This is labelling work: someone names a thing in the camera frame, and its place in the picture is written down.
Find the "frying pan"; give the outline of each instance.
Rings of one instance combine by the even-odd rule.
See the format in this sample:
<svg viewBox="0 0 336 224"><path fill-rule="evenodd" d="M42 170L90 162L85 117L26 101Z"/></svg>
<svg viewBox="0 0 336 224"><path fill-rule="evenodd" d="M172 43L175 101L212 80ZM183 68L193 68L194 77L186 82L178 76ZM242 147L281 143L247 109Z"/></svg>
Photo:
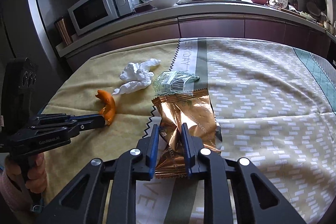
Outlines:
<svg viewBox="0 0 336 224"><path fill-rule="evenodd" d="M321 10L312 1L307 3L307 10L315 18L319 18L321 16Z"/></svg>
<svg viewBox="0 0 336 224"><path fill-rule="evenodd" d="M325 11L327 8L327 4L325 0L314 0L316 6L321 10L321 11Z"/></svg>

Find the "cabinet door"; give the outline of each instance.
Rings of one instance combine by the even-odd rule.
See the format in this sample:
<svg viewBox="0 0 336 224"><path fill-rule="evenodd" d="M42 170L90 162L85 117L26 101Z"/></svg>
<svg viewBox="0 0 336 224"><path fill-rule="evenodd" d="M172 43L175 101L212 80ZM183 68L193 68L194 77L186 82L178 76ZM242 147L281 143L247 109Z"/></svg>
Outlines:
<svg viewBox="0 0 336 224"><path fill-rule="evenodd" d="M286 25L284 23L246 19L245 38L261 39L283 44L285 28Z"/></svg>
<svg viewBox="0 0 336 224"><path fill-rule="evenodd" d="M302 50L307 50L309 29L286 24L284 44Z"/></svg>
<svg viewBox="0 0 336 224"><path fill-rule="evenodd" d="M243 19L213 19L182 22L182 38L187 37L236 37L244 38Z"/></svg>
<svg viewBox="0 0 336 224"><path fill-rule="evenodd" d="M310 31L307 51L326 58L330 47L330 38L322 32Z"/></svg>
<svg viewBox="0 0 336 224"><path fill-rule="evenodd" d="M181 38L178 24L147 29L103 42L101 44L88 48L68 58L67 62L72 71L75 72L82 64L84 64L92 56L96 56L98 54L102 54L105 52L114 51L119 48L125 48L134 45L140 45L149 42L155 42L173 38Z"/></svg>

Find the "crumpled tissue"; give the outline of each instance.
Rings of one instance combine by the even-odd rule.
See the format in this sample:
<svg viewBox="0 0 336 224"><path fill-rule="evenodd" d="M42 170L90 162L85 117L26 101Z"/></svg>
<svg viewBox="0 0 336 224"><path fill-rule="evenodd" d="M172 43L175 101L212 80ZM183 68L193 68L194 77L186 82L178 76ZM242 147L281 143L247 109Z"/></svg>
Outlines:
<svg viewBox="0 0 336 224"><path fill-rule="evenodd" d="M119 89L115 89L113 95L116 94L129 94L137 90L144 89L152 83L154 76L150 72L152 66L157 66L161 60L151 58L145 62L128 63L120 75L120 79L125 83Z"/></svg>

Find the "countertop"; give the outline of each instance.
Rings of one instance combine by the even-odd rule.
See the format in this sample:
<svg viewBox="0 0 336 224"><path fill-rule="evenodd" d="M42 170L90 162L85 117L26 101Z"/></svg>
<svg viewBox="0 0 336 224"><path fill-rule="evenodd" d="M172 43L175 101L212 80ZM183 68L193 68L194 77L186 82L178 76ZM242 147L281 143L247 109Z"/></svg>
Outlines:
<svg viewBox="0 0 336 224"><path fill-rule="evenodd" d="M229 2L207 2L207 3L190 3L185 5L175 5L166 9L153 9L144 13L130 15L113 22L110 22L92 32L84 34L67 47L63 44L57 46L57 51L60 57L63 57L74 50L87 45L103 36L116 33L118 31L131 28L137 25L142 25L159 20L177 18L187 15L202 15L202 14L253 14L268 17L276 17L281 20L289 20L320 32L326 33L326 30L306 19L281 12L279 10L249 3L229 3ZM327 35L336 42L336 37L327 32Z"/></svg>

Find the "screw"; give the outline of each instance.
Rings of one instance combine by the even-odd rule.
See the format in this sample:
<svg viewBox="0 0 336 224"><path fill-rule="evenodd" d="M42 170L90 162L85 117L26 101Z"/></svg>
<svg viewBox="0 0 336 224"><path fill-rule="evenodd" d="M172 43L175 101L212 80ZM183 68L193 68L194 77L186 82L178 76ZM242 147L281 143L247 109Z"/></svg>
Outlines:
<svg viewBox="0 0 336 224"><path fill-rule="evenodd" d="M201 154L202 155L207 156L207 155L210 155L210 153L211 153L211 150L209 148L202 148L201 149Z"/></svg>
<svg viewBox="0 0 336 224"><path fill-rule="evenodd" d="M133 156L137 156L137 155L139 155L139 154L141 153L141 151L140 151L139 149L137 149L137 148L134 148L134 149L132 149L132 150L130 151L130 153L131 153L131 155L133 155Z"/></svg>
<svg viewBox="0 0 336 224"><path fill-rule="evenodd" d="M250 160L247 158L241 158L239 159L239 163L244 166L248 166L250 164Z"/></svg>
<svg viewBox="0 0 336 224"><path fill-rule="evenodd" d="M95 158L91 161L91 165L93 165L93 166L97 166L97 165L100 165L100 164L101 164L100 159Z"/></svg>

